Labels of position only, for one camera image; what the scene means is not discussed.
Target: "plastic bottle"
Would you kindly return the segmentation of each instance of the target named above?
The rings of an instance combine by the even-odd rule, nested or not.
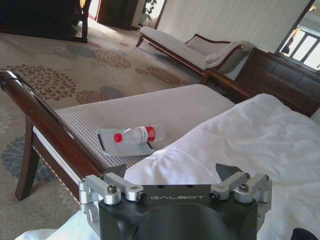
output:
[[[123,133],[116,133],[113,136],[114,142],[117,144],[123,142],[131,142],[135,144],[143,144],[161,141],[166,138],[167,131],[162,125],[139,126],[129,128]]]

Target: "red bottle cap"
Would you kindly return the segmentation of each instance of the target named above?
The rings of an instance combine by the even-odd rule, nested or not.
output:
[[[122,142],[122,134],[121,133],[116,133],[113,136],[114,141],[118,144]]]

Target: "potted plant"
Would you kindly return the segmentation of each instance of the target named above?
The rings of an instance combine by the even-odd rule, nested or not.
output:
[[[151,21],[150,14],[152,13],[153,9],[155,9],[155,5],[157,4],[157,0],[146,0],[144,3],[144,7],[142,10],[141,18],[139,21],[140,25],[144,25],[145,21],[149,19]]]

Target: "wooden chair leg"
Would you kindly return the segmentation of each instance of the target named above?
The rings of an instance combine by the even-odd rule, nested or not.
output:
[[[143,40],[144,40],[144,39],[143,39],[142,35],[140,34],[139,40],[138,40],[138,42],[136,43],[135,47],[138,48],[138,47],[140,46],[140,44],[143,42]]]
[[[210,76],[210,74],[207,71],[205,71],[204,74],[202,75],[202,80],[201,80],[200,84],[206,85],[209,76]]]
[[[39,155],[32,147],[33,125],[28,119],[25,120],[25,143],[22,159],[22,167],[18,184],[15,189],[15,197],[21,201],[29,196],[32,185],[35,180]]]
[[[91,4],[91,0],[86,0],[83,7],[82,14],[82,36],[84,40],[88,41],[88,17],[89,17],[89,7]]]

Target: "striped upholstery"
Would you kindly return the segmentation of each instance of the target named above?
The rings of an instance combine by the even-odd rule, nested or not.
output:
[[[159,150],[175,142],[201,122],[233,106],[231,101],[209,87],[195,84],[68,107],[56,112],[107,168],[120,164],[127,164],[130,167],[142,160],[144,156],[110,157],[104,155],[100,149],[96,129],[125,129],[161,124],[168,129],[168,136],[163,141],[151,144],[155,150]],[[41,133],[35,128],[33,131],[72,179],[78,181],[79,178],[72,173],[72,170]]]

